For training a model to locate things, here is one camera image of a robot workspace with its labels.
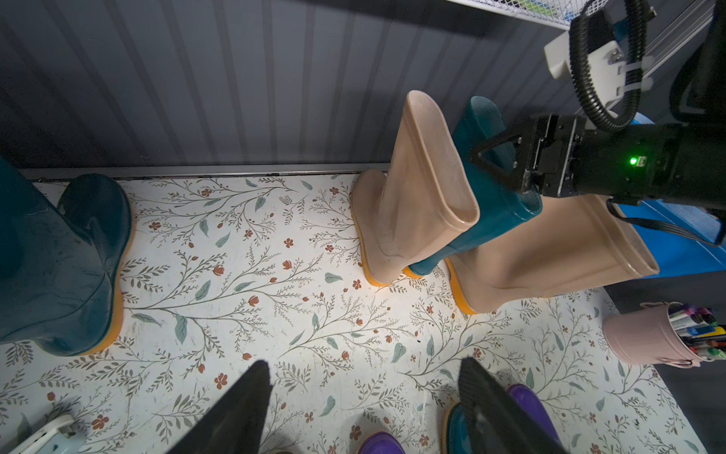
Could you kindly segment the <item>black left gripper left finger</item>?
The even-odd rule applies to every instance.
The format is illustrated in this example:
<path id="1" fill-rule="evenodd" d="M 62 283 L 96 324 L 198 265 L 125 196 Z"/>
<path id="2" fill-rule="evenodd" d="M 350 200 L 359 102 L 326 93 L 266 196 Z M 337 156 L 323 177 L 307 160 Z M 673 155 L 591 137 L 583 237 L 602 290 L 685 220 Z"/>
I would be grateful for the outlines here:
<path id="1" fill-rule="evenodd" d="M 255 361 L 170 452 L 259 452 L 271 392 L 268 363 Z"/>

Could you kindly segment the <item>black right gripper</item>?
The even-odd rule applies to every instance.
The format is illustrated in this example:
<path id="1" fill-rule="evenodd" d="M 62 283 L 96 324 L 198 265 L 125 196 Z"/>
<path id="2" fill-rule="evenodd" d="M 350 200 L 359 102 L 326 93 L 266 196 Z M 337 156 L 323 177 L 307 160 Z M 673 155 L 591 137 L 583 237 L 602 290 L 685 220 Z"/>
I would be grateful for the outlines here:
<path id="1" fill-rule="evenodd" d="M 571 163 L 582 143 L 585 126 L 586 119 L 580 115 L 539 115 L 474 145 L 469 159 L 509 191 L 534 191 L 549 198 L 575 197 L 579 193 Z M 510 170 L 488 157 L 506 144 L 514 148 Z"/>

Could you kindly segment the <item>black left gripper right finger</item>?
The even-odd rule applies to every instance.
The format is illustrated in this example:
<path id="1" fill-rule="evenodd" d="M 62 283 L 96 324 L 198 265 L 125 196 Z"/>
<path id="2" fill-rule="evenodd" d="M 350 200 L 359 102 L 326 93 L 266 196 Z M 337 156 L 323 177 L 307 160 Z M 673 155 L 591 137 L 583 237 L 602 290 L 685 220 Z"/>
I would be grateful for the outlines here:
<path id="1" fill-rule="evenodd" d="M 461 404 L 474 453 L 563 453 L 475 359 L 459 369 Z"/>

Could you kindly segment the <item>dark green boot back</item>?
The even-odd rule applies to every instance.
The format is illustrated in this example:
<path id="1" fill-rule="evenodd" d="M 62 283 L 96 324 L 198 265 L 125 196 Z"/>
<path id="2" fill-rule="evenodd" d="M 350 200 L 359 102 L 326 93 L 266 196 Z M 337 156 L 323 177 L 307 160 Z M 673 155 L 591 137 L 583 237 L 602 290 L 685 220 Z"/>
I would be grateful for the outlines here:
<path id="1" fill-rule="evenodd" d="M 476 249 L 542 212 L 541 197 L 534 191 L 512 192 L 499 185 L 489 174 L 471 162 L 471 149 L 504 132 L 505 124 L 497 106 L 484 96 L 472 96 L 465 107 L 452 138 L 463 168 L 478 202 L 478 222 L 431 257 L 404 269 L 404 275 L 419 279 L 434 271 L 438 263 L 457 253 Z"/>

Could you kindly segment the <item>beige rain boot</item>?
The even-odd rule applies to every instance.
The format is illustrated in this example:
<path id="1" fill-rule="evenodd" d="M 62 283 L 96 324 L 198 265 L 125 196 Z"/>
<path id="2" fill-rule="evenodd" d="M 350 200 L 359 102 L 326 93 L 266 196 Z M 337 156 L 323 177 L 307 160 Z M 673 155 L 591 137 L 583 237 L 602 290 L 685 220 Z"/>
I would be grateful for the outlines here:
<path id="1" fill-rule="evenodd" d="M 411 91 L 391 165 L 355 181 L 351 211 L 366 280 L 385 287 L 444 249 L 479 220 L 480 210 L 438 104 Z"/>
<path id="2" fill-rule="evenodd" d="M 490 313 L 512 301 L 659 274 L 644 240 L 605 197 L 542 202 L 537 217 L 446 259 L 454 301 L 463 313 Z"/>

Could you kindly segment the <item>blue rain boot front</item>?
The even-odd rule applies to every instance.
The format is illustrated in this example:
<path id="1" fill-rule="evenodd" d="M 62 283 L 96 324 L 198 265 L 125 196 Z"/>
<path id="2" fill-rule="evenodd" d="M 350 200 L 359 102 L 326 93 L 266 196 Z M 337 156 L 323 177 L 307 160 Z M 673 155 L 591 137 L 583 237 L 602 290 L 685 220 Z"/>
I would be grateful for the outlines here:
<path id="1" fill-rule="evenodd" d="M 720 230 L 720 222 L 701 208 L 669 204 L 662 201 L 644 201 L 638 206 L 620 204 L 625 218 L 653 219 L 678 225 L 684 230 L 714 241 Z M 725 271 L 725 243 L 710 247 L 696 240 L 635 226 L 646 246 L 655 258 L 660 272 L 652 278 L 673 278 L 694 274 Z"/>

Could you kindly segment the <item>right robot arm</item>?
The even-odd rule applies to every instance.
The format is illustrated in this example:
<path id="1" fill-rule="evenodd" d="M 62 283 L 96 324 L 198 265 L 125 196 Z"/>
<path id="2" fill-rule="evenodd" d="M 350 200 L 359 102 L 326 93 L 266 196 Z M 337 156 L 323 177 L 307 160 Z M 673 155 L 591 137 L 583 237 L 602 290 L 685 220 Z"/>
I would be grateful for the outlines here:
<path id="1" fill-rule="evenodd" d="M 467 159 L 501 187 L 549 198 L 594 194 L 618 204 L 664 200 L 725 206 L 725 5 L 669 91 L 671 123 L 635 123 L 646 88 L 648 4 L 626 3 L 627 56 L 608 76 L 591 59 L 599 16 L 583 6 L 568 32 L 568 70 L 582 113 L 539 115 L 470 147 Z M 616 85 L 607 110 L 601 83 Z"/>

